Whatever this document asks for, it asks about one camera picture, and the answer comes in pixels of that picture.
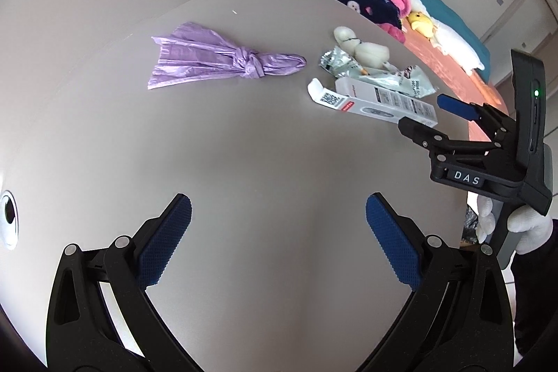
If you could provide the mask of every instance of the textured rubber pad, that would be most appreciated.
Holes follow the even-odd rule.
[[[377,196],[366,202],[366,219],[399,281],[417,290],[422,282],[419,254]]]
[[[136,281],[142,290],[159,282],[191,219],[192,204],[188,197],[182,196],[138,257]]]
[[[461,100],[441,94],[437,98],[437,103],[439,108],[447,111],[448,113],[458,115],[465,120],[473,121],[479,119],[479,115],[476,112],[475,107],[468,103],[464,103]]]

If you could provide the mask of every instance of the door frame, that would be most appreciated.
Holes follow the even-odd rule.
[[[558,23],[558,17],[556,16],[556,11],[558,10],[558,2],[556,0],[545,0],[545,1],[549,6],[550,11],[552,12],[554,19]],[[490,28],[484,33],[484,35],[481,37],[481,42],[483,42],[483,44],[486,45],[486,42],[493,35],[497,34],[500,31],[500,29],[506,25],[506,23],[511,19],[512,16],[514,16],[515,12],[519,10],[519,8],[523,5],[524,2],[525,0],[513,0],[513,2],[510,3],[506,11],[503,14],[501,14],[500,17],[496,20],[496,22],[492,26],[490,26]]]

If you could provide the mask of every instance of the teal blanket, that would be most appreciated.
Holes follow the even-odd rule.
[[[441,0],[421,0],[428,13],[439,22],[447,24],[455,30],[478,54],[479,59],[484,64],[484,70],[476,69],[482,80],[488,83],[490,79],[490,51],[478,39],[471,29],[467,27],[461,17],[451,10]]]

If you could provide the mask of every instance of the white glove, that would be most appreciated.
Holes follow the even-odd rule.
[[[487,235],[494,232],[496,220],[492,211],[492,199],[479,196],[476,200],[479,210],[479,225],[476,228],[476,237],[479,243],[486,240]],[[529,205],[524,205],[513,212],[508,218],[510,232],[525,232],[520,242],[515,247],[517,254],[527,254],[545,244],[552,235],[552,218],[550,215],[542,216]]]

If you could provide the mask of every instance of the black sleeve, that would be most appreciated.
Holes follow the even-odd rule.
[[[512,263],[517,304],[515,344],[523,356],[547,327],[556,325],[551,320],[558,309],[558,220],[553,223],[552,235],[543,246],[528,254],[516,254]]]

